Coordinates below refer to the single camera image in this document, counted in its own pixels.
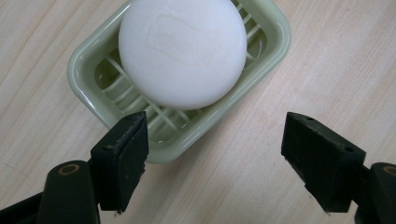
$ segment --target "white soap bar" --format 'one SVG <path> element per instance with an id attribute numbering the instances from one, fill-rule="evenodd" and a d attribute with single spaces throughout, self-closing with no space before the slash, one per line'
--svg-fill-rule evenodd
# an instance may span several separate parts
<path id="1" fill-rule="evenodd" d="M 119 41 L 135 87 L 154 103 L 181 110 L 224 96 L 247 55 L 245 26 L 230 0 L 135 0 Z"/>

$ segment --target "table surface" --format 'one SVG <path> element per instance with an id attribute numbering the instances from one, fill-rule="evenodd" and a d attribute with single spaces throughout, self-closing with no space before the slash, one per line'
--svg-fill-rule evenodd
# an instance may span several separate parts
<path id="1" fill-rule="evenodd" d="M 106 127 L 70 90 L 74 49 L 124 0 L 0 2 L 0 209 L 87 160 Z M 280 155 L 288 111 L 396 163 L 396 3 L 275 0 L 286 58 L 175 161 L 147 165 L 127 211 L 103 223 L 354 223 L 326 214 Z"/>

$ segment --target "plastic soap dish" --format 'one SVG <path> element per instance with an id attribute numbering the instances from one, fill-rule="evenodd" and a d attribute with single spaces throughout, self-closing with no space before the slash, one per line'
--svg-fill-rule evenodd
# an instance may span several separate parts
<path id="1" fill-rule="evenodd" d="M 128 81 L 120 64 L 122 6 L 73 53 L 68 81 L 75 95 L 107 128 L 128 114 L 148 116 L 148 162 L 172 161 L 215 125 L 286 55 L 290 28 L 271 0 L 233 0 L 247 30 L 247 61 L 235 86 L 213 105 L 179 111 L 155 105 Z"/>

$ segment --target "wood grain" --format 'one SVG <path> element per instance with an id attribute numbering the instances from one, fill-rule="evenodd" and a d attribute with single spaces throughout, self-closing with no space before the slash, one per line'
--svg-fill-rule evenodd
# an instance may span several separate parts
<path id="1" fill-rule="evenodd" d="M 0 2 L 0 209 L 43 189 L 47 172 L 87 160 L 106 128 L 71 92 L 74 49 L 124 1 Z M 320 120 L 396 163 L 396 4 L 275 0 L 287 57 L 175 161 L 148 165 L 126 213 L 102 223 L 354 223 L 326 214 L 280 155 L 287 111 Z"/>

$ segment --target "black plastic part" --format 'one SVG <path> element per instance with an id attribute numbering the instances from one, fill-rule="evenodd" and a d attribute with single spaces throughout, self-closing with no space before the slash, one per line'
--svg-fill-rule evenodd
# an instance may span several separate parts
<path id="1" fill-rule="evenodd" d="M 0 223 L 34 224 L 40 201 L 41 193 L 38 193 L 1 210 Z"/>
<path id="2" fill-rule="evenodd" d="M 370 169 L 370 195 L 380 223 L 396 223 L 396 166 L 379 162 Z"/>
<path id="3" fill-rule="evenodd" d="M 145 112 L 121 119 L 92 149 L 90 164 L 102 210 L 124 212 L 149 154 Z"/>
<path id="4" fill-rule="evenodd" d="M 53 168 L 42 193 L 37 223 L 99 222 L 88 163 L 69 161 Z"/>
<path id="5" fill-rule="evenodd" d="M 363 150 L 315 119 L 289 112 L 281 153 L 324 211 L 347 212 Z"/>

